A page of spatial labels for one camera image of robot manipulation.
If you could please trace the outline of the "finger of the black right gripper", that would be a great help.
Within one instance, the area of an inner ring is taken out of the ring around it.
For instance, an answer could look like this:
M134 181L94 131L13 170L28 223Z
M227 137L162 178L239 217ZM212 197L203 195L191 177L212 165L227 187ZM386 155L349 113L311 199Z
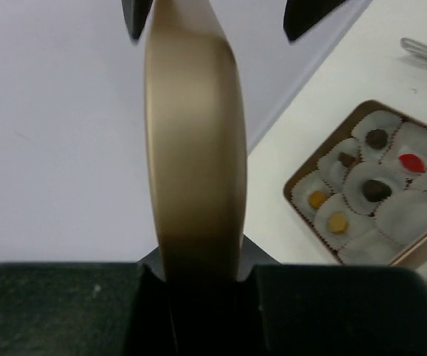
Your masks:
M287 0L283 30L295 42L347 0Z
M121 0L121 3L128 35L131 40L139 40L153 0Z

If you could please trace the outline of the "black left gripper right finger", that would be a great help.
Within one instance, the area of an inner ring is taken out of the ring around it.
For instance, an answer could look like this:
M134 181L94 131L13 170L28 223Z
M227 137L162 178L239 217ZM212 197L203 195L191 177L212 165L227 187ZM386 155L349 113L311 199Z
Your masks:
M427 355L427 283L407 268L240 260L238 355Z

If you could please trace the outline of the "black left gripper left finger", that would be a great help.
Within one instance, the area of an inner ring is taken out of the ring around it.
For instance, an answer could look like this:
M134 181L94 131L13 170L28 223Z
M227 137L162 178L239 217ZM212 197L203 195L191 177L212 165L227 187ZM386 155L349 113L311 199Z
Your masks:
M165 289L139 263L0 263L0 355L174 355Z

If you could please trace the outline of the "ridged gold round chocolate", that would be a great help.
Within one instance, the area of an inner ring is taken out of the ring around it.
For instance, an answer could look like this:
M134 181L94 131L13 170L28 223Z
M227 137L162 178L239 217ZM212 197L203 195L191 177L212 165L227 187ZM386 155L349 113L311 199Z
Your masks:
M308 204L314 209L318 210L321 205L330 197L328 192L315 190L308 197Z

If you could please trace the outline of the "metal serving tongs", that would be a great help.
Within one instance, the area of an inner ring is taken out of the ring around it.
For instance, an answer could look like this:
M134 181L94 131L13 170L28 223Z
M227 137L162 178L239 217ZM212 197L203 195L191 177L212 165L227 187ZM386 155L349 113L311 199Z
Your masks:
M412 56L427 60L427 45L422 42L410 39L401 38L400 46Z

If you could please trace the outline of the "gold square tin lid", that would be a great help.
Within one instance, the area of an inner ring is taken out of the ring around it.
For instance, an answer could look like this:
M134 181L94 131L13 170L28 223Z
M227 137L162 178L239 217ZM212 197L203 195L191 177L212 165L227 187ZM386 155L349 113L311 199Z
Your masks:
M209 1L156 1L145 48L150 196L169 281L235 280L247 187L242 89Z

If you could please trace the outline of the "dark fluted round chocolate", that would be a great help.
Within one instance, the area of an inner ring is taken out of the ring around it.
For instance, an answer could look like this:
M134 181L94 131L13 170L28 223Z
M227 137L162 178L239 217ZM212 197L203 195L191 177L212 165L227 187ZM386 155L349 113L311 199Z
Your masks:
M383 129L374 129L365 136L365 143L374 150L382 150L388 144L388 133Z

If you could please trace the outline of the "dark strawberry chocolate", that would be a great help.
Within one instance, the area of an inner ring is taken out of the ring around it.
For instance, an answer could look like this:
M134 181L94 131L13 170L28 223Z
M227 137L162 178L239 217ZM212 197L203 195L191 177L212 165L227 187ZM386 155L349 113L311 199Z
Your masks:
M366 180L361 186L361 191L369 202L381 202L392 195L389 185L375 179Z

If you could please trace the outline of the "red lips chocolate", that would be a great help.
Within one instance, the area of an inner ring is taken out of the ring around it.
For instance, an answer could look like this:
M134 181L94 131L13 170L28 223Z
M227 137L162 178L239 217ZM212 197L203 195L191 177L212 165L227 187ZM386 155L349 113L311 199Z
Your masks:
M403 154L399 156L399 161L404 169L414 174L421 174L426 171L424 161L415 154Z

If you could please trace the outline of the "tan shell chocolate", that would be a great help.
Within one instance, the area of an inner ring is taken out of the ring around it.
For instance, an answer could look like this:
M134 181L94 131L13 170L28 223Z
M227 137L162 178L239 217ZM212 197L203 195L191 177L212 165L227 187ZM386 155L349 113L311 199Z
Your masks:
M347 216L342 212L334 212L327 219L327 229L332 234L343 234L348 229Z

